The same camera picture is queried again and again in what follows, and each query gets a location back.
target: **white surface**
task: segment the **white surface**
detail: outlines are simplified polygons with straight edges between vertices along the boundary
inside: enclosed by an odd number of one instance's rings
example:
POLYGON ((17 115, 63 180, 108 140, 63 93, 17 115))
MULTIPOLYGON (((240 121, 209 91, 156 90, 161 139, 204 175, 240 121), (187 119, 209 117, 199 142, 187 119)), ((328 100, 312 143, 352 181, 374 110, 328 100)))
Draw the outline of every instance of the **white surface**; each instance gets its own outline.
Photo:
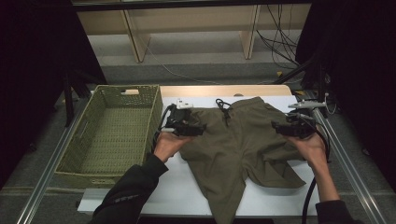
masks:
MULTIPOLYGON (((194 107, 215 107, 216 99, 233 103, 251 97, 164 97, 163 105, 175 104, 177 99, 191 103, 194 107)), ((264 96, 264 102, 282 112, 291 111, 288 105, 296 103, 294 96, 264 96)), ((302 161, 290 161, 293 170, 307 184, 299 189, 270 189, 254 184, 247 179, 244 196, 236 212, 237 217, 300 216, 309 184, 314 175, 302 161)), ((202 195, 186 161, 177 153, 166 163, 169 171, 160 177, 159 186, 154 190, 142 210, 142 214, 157 216, 211 216, 207 199, 202 195)), ((78 211, 91 214, 102 202, 108 189, 86 189, 78 211)), ((318 192, 315 189, 308 207, 308 215, 315 216, 318 192)))

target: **laundry basket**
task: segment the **laundry basket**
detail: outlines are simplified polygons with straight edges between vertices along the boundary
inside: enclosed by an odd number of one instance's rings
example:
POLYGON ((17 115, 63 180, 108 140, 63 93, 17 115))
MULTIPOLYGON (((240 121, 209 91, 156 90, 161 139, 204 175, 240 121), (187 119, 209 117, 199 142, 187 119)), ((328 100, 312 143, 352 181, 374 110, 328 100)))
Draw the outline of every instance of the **laundry basket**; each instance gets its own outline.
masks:
POLYGON ((161 120, 160 86, 97 86, 55 175, 71 188, 111 188, 142 164, 161 120))

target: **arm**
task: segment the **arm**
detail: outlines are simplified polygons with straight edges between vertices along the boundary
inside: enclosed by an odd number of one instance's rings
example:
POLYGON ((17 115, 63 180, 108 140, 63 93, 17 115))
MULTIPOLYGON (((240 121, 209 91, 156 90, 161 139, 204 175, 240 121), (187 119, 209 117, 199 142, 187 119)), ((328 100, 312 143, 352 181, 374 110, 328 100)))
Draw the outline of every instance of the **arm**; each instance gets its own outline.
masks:
POLYGON ((327 164, 325 146, 319 135, 314 133, 306 139, 285 137, 297 146, 314 172, 320 200, 317 204, 318 223, 361 223, 353 220, 338 195, 327 164))
POLYGON ((96 208, 90 223, 136 223, 159 177, 168 170, 164 163, 190 140, 191 137, 161 133, 154 155, 142 166, 134 165, 125 173, 96 208))

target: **black sleeve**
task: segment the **black sleeve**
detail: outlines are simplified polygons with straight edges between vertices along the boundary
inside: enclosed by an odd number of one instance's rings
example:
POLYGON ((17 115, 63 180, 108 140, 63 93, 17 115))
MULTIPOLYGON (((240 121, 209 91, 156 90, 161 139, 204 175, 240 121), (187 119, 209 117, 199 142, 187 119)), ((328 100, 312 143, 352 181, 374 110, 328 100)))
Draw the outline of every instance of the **black sleeve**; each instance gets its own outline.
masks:
POLYGON ((341 200, 317 203, 318 223, 355 223, 362 224, 359 220, 354 220, 347 210, 346 203, 341 200))
POLYGON ((89 223, 136 223, 159 177, 166 171, 165 164, 154 155, 142 166, 132 166, 95 209, 89 223))

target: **drawstring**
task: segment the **drawstring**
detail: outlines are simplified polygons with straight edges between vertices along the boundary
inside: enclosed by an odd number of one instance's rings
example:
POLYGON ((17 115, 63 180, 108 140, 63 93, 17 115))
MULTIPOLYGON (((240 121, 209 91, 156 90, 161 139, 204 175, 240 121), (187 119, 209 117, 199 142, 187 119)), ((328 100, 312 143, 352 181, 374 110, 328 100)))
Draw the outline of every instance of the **drawstring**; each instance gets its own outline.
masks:
POLYGON ((217 99, 216 100, 216 104, 218 105, 219 109, 221 110, 221 112, 223 112, 224 114, 224 118, 225 118, 225 124, 228 127, 228 119, 230 119, 230 114, 228 112, 230 112, 230 110, 232 108, 230 108, 230 104, 225 103, 224 101, 222 101, 221 99, 217 99))

